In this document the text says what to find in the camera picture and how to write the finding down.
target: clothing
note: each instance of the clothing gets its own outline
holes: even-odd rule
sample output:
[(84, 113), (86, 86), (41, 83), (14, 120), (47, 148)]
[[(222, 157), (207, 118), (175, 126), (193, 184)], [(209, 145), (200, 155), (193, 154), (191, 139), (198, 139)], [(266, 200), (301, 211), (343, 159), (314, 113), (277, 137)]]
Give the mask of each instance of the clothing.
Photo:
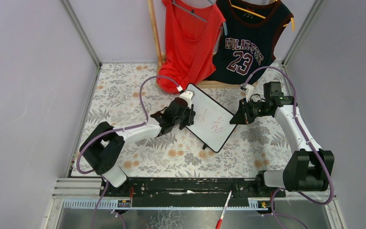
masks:
[[(215, 4), (194, 8), (175, 0), (177, 5), (207, 20), (204, 22), (173, 5), (172, 0), (162, 3), (166, 7), (166, 62), (159, 75), (171, 77), (186, 89), (189, 83), (198, 83), (215, 71), (213, 50), (225, 19)], [(178, 93), (170, 80), (158, 78), (157, 82), (166, 92)]]
[[(226, 18), (228, 35), (220, 39), (218, 52), (213, 57), (216, 71), (207, 80), (242, 84), (255, 69), (273, 63), (274, 47), (285, 28), (283, 25), (289, 23), (293, 15), (280, 0), (269, 5), (242, 0), (231, 0), (231, 3), (266, 18), (233, 8), (229, 0), (217, 0), (216, 5)], [(264, 71), (255, 73), (249, 84), (256, 82)]]

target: whiteboard black frame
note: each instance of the whiteboard black frame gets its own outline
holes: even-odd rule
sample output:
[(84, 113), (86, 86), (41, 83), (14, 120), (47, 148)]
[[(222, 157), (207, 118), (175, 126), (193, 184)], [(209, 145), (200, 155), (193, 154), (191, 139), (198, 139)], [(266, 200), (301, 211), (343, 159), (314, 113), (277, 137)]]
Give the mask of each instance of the whiteboard black frame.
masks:
[[(189, 83), (187, 85), (187, 87), (189, 87), (189, 85), (193, 85), (195, 88), (197, 88), (199, 91), (201, 91), (202, 93), (204, 93), (206, 96), (208, 96), (211, 100), (213, 100), (216, 104), (218, 104), (220, 107), (222, 107), (223, 109), (225, 109), (227, 112), (229, 112), (230, 114), (232, 114), (232, 116), (234, 116), (234, 113), (230, 112), (228, 109), (226, 109), (224, 106), (222, 106), (219, 102), (217, 102), (215, 99), (213, 99), (211, 96), (209, 96), (207, 93), (205, 93), (203, 90), (201, 90), (199, 87), (197, 87), (195, 84), (193, 83)], [(226, 140), (224, 141), (224, 143), (222, 144), (221, 148), (218, 150), (218, 151), (215, 151), (213, 149), (211, 149), (205, 142), (203, 142), (201, 140), (201, 138), (199, 138), (193, 131), (191, 131), (189, 129), (190, 126), (186, 126), (186, 128), (188, 130), (190, 130), (190, 132), (192, 134), (194, 134), (194, 136), (196, 136), (200, 141), (202, 141), (208, 148), (210, 148), (212, 151), (216, 152), (216, 153), (219, 153), (221, 151), (221, 149), (224, 147), (225, 143), (228, 141), (229, 137), (231, 137), (232, 133), (234, 132), (234, 130), (236, 129), (236, 127), (238, 126), (238, 124), (235, 125), (235, 127), (232, 129), (232, 131), (230, 132), (230, 134), (228, 135), (228, 137), (226, 138)]]

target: floral pattern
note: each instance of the floral pattern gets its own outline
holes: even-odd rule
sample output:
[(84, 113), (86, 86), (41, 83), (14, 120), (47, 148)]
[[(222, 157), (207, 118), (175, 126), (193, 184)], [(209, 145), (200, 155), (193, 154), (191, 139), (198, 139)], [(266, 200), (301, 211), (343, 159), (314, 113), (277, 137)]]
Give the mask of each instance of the floral pattern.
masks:
[[(156, 64), (103, 64), (93, 95), (80, 144), (103, 121), (113, 126), (142, 122), (139, 88), (156, 75)], [(267, 70), (255, 94), (263, 94), (263, 84), (283, 82), (282, 75)], [(222, 106), (235, 113), (244, 93), (238, 89), (204, 89)], [(163, 109), (176, 97), (149, 81), (143, 88), (143, 101), (149, 114)], [(202, 150), (203, 143), (190, 131), (174, 128), (171, 133), (124, 146), (117, 166), (131, 177), (255, 177), (259, 170), (282, 169), (291, 157), (287, 139), (272, 117), (257, 118), (250, 125), (239, 125), (219, 153)], [(89, 164), (82, 158), (82, 170)], [(71, 176), (82, 175), (72, 165)]]

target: blue hanger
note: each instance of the blue hanger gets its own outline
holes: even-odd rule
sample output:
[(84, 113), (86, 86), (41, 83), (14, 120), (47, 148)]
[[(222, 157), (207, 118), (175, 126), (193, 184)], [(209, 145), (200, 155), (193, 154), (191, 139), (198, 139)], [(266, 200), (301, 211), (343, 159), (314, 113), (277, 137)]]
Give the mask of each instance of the blue hanger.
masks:
[[(211, 5), (214, 5), (214, 3), (213, 3), (211, 0), (207, 0), (207, 1), (208, 1), (209, 3), (211, 3)], [(173, 4), (173, 5), (175, 5), (175, 6), (177, 6), (177, 7), (179, 7), (180, 9), (182, 9), (182, 10), (186, 11), (187, 13), (189, 13), (189, 14), (191, 14), (191, 15), (193, 15), (193, 16), (195, 16), (195, 17), (197, 17), (198, 19), (200, 19), (200, 20), (202, 20), (202, 21), (204, 21), (204, 22), (207, 22), (207, 20), (205, 20), (205, 19), (203, 19), (203, 18), (201, 18), (201, 17), (199, 17), (199, 16), (195, 15), (194, 13), (192, 13), (192, 12), (190, 12), (190, 11), (186, 10), (185, 8), (183, 8), (183, 7), (179, 6), (178, 4), (176, 4), (175, 0), (173, 0), (172, 4)], [(226, 23), (225, 23), (225, 21), (223, 22), (223, 27), (224, 27), (224, 34), (225, 34), (225, 36), (226, 36), (226, 35), (228, 35), (228, 29), (227, 29), (227, 27), (226, 27)]]

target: white wall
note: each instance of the white wall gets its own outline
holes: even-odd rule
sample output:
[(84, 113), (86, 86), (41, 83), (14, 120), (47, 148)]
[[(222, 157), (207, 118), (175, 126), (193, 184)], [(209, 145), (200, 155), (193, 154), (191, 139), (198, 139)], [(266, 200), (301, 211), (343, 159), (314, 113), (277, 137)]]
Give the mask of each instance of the white wall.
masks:
[(59, 0), (0, 1), (0, 229), (40, 226), (94, 76)]
[(305, 123), (332, 150), (349, 229), (366, 228), (366, 1), (326, 1), (288, 64)]
[[(246, 0), (267, 4), (269, 0)], [(295, 32), (288, 26), (275, 49), (282, 60), (293, 43), (315, 0), (283, 0), (294, 14)], [(70, 0), (75, 13), (102, 62), (156, 61), (151, 20), (146, 0)], [(207, 0), (184, 0), (194, 7), (206, 7)], [(162, 52), (164, 53), (165, 6), (153, 0)]]

